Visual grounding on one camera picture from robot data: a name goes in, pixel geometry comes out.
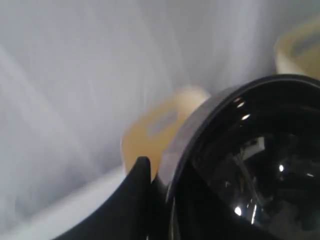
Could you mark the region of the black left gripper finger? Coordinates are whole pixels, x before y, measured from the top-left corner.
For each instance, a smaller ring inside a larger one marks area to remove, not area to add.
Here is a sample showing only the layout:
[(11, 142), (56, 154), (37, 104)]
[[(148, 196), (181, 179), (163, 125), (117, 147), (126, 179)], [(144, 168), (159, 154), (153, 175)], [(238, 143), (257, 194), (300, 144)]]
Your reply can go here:
[(59, 240), (166, 240), (163, 190), (151, 180), (151, 162), (140, 156), (116, 191)]

